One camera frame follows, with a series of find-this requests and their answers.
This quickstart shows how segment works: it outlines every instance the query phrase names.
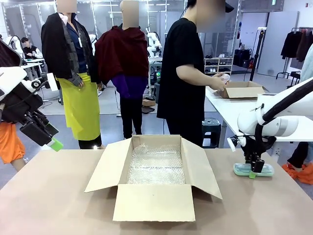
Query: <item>maroon jacket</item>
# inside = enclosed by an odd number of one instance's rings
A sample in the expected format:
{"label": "maroon jacket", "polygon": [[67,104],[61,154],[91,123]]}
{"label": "maroon jacket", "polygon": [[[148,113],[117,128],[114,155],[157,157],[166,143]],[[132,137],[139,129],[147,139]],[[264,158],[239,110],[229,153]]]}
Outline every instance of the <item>maroon jacket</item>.
{"label": "maroon jacket", "polygon": [[147,41],[139,28],[113,26],[95,43],[95,59],[104,84],[118,74],[148,77]]}

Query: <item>green tag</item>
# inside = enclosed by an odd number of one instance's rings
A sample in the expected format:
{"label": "green tag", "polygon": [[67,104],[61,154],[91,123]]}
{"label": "green tag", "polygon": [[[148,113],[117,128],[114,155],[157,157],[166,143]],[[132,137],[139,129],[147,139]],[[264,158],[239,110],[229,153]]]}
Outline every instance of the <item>green tag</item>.
{"label": "green tag", "polygon": [[253,171],[250,171],[249,178],[250,179],[255,179],[255,177],[256,177],[256,173],[254,173]]}
{"label": "green tag", "polygon": [[55,138],[52,138],[52,140],[54,140],[54,143],[50,146],[50,148],[52,148],[54,151],[58,152],[63,148],[63,144],[60,141]]}

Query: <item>bubble wrap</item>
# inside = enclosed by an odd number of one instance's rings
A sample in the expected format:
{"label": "bubble wrap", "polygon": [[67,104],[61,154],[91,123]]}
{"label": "bubble wrap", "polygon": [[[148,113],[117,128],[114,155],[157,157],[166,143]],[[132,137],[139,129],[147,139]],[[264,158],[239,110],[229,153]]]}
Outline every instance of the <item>bubble wrap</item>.
{"label": "bubble wrap", "polygon": [[142,144],[133,150],[127,184],[184,185],[180,147],[150,148]]}

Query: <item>orange cloth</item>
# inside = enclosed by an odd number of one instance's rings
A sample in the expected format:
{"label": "orange cloth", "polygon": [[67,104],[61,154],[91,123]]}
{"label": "orange cloth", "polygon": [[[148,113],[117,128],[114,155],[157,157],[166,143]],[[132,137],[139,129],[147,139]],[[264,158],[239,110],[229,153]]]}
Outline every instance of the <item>orange cloth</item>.
{"label": "orange cloth", "polygon": [[25,146],[16,133],[14,124],[0,122],[0,157],[3,163],[11,163],[25,154]]}
{"label": "orange cloth", "polygon": [[295,180],[298,179],[300,182],[313,185],[313,164],[310,163],[308,166],[302,165],[302,171],[297,172],[294,170],[291,164],[284,164],[282,168]]}

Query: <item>small cardboard box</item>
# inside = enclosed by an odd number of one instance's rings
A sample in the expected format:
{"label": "small cardboard box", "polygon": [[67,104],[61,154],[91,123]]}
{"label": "small cardboard box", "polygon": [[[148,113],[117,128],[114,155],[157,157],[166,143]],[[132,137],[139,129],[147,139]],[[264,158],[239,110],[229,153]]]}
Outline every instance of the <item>small cardboard box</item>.
{"label": "small cardboard box", "polygon": [[[185,184],[127,184],[133,149],[180,146]],[[133,136],[109,144],[96,166],[85,192],[118,186],[113,221],[195,221],[191,187],[222,199],[205,151],[173,135]]]}
{"label": "small cardboard box", "polygon": [[258,94],[268,91],[265,87],[255,82],[229,82],[223,92],[219,92],[223,98],[257,98]]}
{"label": "small cardboard box", "polygon": [[155,104],[156,104],[155,100],[148,100],[148,99],[142,100],[142,105],[146,107],[155,106]]}

